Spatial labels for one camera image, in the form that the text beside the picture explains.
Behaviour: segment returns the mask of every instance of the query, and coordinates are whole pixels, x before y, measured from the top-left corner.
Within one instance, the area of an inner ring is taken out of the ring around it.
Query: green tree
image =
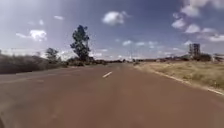
[[[86,33],[87,29],[87,27],[79,25],[72,35],[74,43],[70,46],[74,53],[78,55],[80,61],[87,61],[89,59],[90,48],[88,46],[88,41],[90,38]]]
[[[47,56],[47,59],[50,61],[50,63],[57,62],[57,54],[58,54],[58,51],[53,48],[48,48],[46,50],[46,56]]]

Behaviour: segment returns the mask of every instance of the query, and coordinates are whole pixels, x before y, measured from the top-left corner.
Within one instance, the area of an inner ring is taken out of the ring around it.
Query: bush
[[[61,67],[61,63],[51,64],[38,56],[0,55],[0,74],[32,72]]]

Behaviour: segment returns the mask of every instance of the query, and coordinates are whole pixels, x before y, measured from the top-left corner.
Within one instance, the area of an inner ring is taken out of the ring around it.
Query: distant building
[[[198,57],[200,55],[200,44],[189,45],[189,55],[191,58]]]

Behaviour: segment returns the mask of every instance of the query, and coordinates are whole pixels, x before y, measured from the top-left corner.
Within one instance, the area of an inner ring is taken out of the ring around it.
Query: dry grass
[[[200,85],[224,89],[224,64],[210,62],[144,63],[138,66],[145,71],[158,71]]]

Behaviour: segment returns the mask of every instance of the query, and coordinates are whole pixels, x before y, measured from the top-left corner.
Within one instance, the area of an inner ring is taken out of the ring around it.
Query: asphalt road
[[[224,98],[125,65],[68,68],[0,76],[0,117],[0,128],[224,128]]]

